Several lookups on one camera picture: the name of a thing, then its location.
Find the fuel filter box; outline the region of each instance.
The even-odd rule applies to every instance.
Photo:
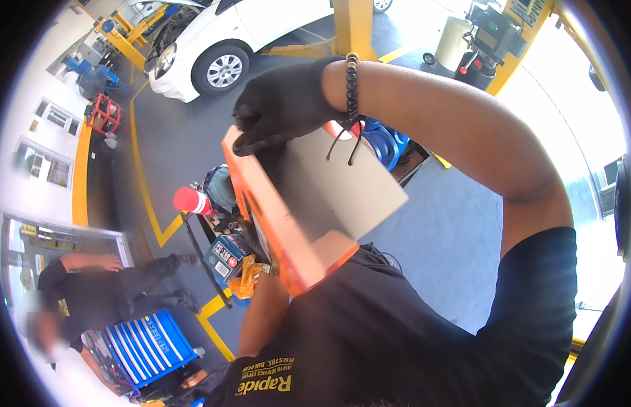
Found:
[[[207,265],[220,284],[226,284],[241,271],[242,260],[250,254],[243,237],[221,234],[205,254]]]

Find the hubcap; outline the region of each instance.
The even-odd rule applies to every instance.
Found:
[[[390,4],[390,0],[374,0],[374,8],[377,10],[385,9],[388,4]]]
[[[243,71],[243,62],[236,55],[223,55],[216,58],[207,70],[209,85],[224,88],[236,82]]]

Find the beaded bracelet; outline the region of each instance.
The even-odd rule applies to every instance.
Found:
[[[357,74],[357,63],[359,61],[359,54],[355,52],[350,52],[347,54],[346,60],[347,60],[347,68],[345,69],[345,80],[347,81],[346,95],[347,95],[348,119],[342,123],[343,130],[341,130],[340,133],[338,133],[338,135],[336,136],[336,139],[331,144],[331,147],[329,148],[329,153],[327,154],[327,160],[329,160],[329,158],[331,157],[331,151],[334,149],[334,145],[336,145],[336,142],[338,141],[340,136],[343,134],[343,132],[345,130],[351,132],[351,129],[354,126],[354,124],[360,122],[359,112],[357,110],[357,88],[356,88],[356,74]],[[354,156],[354,153],[359,147],[361,137],[362,137],[361,131],[359,131],[359,138],[357,139],[357,142],[354,145],[352,154],[349,156],[349,159],[347,160],[348,166],[352,165],[352,157]]]

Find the car wheel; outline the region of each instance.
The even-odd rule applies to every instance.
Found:
[[[244,50],[235,45],[223,45],[198,58],[191,79],[200,93],[223,94],[241,83],[249,66]]]
[[[372,12],[374,14],[385,13],[393,5],[393,0],[372,0]]]

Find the orange plastic bag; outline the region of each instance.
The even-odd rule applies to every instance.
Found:
[[[254,255],[249,255],[244,257],[241,270],[241,276],[234,277],[230,280],[228,287],[232,291],[232,294],[236,295],[239,299],[246,299],[252,297],[254,294],[254,285],[257,282],[259,273],[262,271],[262,265],[255,263]]]

